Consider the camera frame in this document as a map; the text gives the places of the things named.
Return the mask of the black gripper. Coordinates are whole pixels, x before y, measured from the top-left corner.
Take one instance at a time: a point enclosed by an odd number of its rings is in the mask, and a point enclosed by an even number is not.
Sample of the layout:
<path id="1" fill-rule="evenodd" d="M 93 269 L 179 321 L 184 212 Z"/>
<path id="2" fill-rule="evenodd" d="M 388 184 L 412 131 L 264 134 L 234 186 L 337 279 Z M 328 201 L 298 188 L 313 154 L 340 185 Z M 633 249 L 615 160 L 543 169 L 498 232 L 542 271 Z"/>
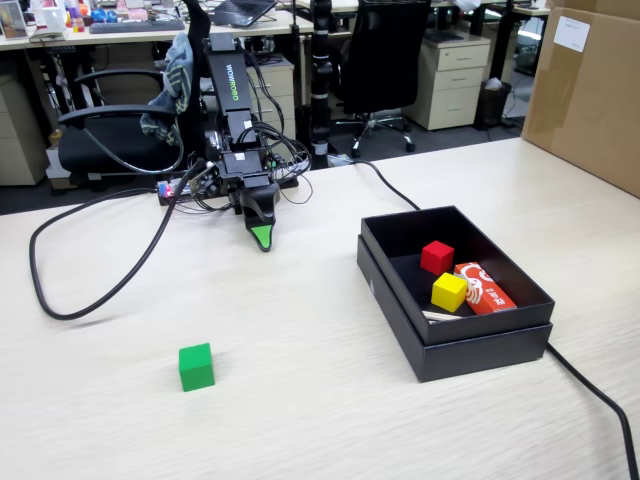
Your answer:
<path id="1" fill-rule="evenodd" d="M 272 248 L 275 205 L 279 201 L 279 186 L 265 170 L 257 150 L 224 153 L 219 165 L 220 192 L 239 192 L 245 226 L 262 252 Z"/>

